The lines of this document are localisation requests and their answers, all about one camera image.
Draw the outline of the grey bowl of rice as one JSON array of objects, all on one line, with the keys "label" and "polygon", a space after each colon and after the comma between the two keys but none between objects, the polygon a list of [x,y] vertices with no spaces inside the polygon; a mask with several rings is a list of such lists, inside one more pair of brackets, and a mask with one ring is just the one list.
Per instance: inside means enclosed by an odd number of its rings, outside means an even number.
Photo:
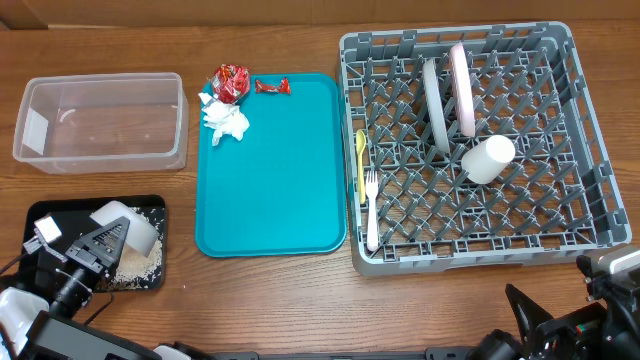
[{"label": "grey bowl of rice", "polygon": [[90,215],[90,218],[101,226],[106,226],[121,217],[129,221],[125,244],[142,256],[148,257],[159,233],[144,217],[119,201],[111,201]]}]

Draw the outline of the white napkin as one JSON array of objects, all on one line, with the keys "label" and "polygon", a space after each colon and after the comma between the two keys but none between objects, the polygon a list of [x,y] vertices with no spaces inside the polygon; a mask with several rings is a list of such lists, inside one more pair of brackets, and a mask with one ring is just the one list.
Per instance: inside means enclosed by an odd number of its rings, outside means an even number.
[{"label": "white napkin", "polygon": [[203,105],[204,126],[214,130],[212,145],[217,146],[225,135],[230,135],[237,141],[241,141],[250,123],[240,111],[240,107],[217,100],[208,93],[200,92],[198,96]]}]

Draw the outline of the red snack wrapper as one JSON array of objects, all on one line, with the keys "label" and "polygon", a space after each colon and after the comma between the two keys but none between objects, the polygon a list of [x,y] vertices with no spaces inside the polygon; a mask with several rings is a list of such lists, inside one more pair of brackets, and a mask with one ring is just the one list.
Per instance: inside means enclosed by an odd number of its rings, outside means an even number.
[{"label": "red snack wrapper", "polygon": [[210,79],[213,96],[226,104],[235,104],[250,90],[250,70],[248,67],[222,64]]}]

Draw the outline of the white round plate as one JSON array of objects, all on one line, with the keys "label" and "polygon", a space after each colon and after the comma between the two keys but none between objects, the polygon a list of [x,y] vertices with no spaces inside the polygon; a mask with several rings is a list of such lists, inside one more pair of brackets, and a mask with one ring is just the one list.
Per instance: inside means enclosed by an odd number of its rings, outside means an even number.
[{"label": "white round plate", "polygon": [[438,77],[435,70],[436,65],[434,59],[426,60],[422,68],[424,92],[435,146],[439,151],[449,154],[450,147],[447,128],[439,91]]}]

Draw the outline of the small red sauce packet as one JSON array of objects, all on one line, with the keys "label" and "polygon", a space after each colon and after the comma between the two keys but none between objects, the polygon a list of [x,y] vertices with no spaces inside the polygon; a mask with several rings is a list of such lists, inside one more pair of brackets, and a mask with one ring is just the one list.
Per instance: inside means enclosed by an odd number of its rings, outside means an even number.
[{"label": "small red sauce packet", "polygon": [[260,79],[256,79],[254,85],[256,93],[291,94],[289,79],[286,77],[283,77],[278,84],[267,84]]}]

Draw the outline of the pink round plate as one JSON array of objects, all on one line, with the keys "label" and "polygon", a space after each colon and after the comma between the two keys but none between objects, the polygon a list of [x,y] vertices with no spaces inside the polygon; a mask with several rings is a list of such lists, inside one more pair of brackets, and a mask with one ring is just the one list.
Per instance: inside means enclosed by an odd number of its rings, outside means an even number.
[{"label": "pink round plate", "polygon": [[461,42],[452,46],[449,52],[451,78],[454,97],[456,99],[456,114],[460,124],[460,131],[464,136],[475,136],[475,110],[473,93],[467,66],[466,54]]}]

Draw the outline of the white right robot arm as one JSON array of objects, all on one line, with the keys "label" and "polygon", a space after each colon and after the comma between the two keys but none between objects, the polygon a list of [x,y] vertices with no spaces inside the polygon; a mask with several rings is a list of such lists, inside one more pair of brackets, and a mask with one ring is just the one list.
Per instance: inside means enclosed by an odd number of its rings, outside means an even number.
[{"label": "white right robot arm", "polygon": [[588,305],[553,317],[515,286],[505,288],[520,338],[496,329],[468,359],[637,359],[639,357],[639,249],[617,246],[580,255]]}]

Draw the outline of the grey dishwasher rack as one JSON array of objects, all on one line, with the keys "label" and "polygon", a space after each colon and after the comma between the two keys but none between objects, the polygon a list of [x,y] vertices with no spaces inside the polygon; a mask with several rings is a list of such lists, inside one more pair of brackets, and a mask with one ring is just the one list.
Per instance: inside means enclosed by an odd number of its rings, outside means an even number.
[{"label": "grey dishwasher rack", "polygon": [[359,273],[566,263],[631,241],[567,25],[349,33],[338,85]]}]

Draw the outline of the black tray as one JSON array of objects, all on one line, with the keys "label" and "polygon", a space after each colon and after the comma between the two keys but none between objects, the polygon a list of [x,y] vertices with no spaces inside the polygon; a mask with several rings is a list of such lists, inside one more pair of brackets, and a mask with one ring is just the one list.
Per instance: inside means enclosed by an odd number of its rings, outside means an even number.
[{"label": "black tray", "polygon": [[[37,202],[27,212],[23,239],[27,241],[34,235],[33,228],[36,220],[50,214],[62,232],[62,237],[53,243],[53,248],[58,252],[63,252],[74,240],[99,228],[99,225],[90,218],[90,215],[112,200],[111,197],[103,197]],[[166,211],[166,235],[168,215],[165,201],[161,196],[121,196],[117,200],[131,209],[133,206],[163,206]],[[60,262],[55,257],[45,251],[26,257],[19,262],[15,284],[22,289],[50,299],[54,293],[53,286],[59,284],[54,275],[54,270],[59,264]]]}]

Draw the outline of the spilled white rice pile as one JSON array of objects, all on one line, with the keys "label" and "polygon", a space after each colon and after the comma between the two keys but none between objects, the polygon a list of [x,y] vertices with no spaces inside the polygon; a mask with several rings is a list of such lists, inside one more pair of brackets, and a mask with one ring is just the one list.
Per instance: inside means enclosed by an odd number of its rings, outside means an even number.
[{"label": "spilled white rice pile", "polygon": [[143,256],[126,245],[115,275],[102,281],[98,292],[137,291],[160,288],[164,282],[166,211],[163,206],[132,207],[158,232],[151,252]]}]

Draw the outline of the white plastic cup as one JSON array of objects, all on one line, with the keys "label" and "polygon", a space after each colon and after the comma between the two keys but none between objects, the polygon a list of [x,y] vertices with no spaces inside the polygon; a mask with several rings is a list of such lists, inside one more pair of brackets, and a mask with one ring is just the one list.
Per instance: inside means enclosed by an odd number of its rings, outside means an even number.
[{"label": "white plastic cup", "polygon": [[509,138],[492,135],[464,154],[461,167],[470,181],[485,185],[513,161],[515,154],[515,145]]}]

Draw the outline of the teal plastic tray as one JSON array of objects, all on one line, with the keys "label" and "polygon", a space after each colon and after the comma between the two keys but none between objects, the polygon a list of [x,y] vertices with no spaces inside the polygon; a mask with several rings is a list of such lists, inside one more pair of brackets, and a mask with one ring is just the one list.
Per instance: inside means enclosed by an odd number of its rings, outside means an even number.
[{"label": "teal plastic tray", "polygon": [[242,140],[200,128],[194,238],[216,258],[325,254],[347,233],[335,81],[287,74],[291,92],[249,92]]}]

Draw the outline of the white plastic fork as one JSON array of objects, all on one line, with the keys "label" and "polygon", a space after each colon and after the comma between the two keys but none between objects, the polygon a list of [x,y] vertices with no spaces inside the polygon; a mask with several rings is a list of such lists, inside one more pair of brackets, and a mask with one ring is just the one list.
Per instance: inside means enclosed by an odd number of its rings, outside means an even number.
[{"label": "white plastic fork", "polygon": [[368,199],[367,249],[375,252],[379,247],[379,230],[376,199],[378,195],[378,177],[375,170],[367,173],[365,193]]}]

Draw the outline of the yellow plastic spoon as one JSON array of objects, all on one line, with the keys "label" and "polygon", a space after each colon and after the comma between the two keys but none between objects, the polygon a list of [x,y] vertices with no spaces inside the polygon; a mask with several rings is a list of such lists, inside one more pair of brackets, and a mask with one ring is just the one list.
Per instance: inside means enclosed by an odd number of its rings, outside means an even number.
[{"label": "yellow plastic spoon", "polygon": [[357,156],[357,180],[359,190],[359,203],[366,200],[363,154],[367,145],[367,135],[363,129],[356,131],[356,156]]}]

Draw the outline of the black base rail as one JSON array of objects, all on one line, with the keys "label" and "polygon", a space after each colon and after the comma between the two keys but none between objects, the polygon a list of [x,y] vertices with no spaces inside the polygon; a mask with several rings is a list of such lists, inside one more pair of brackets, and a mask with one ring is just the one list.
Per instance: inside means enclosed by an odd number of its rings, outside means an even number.
[{"label": "black base rail", "polygon": [[468,346],[429,347],[422,351],[334,352],[259,354],[247,352],[206,353],[181,342],[160,344],[154,352],[162,360],[465,360],[472,351]]}]

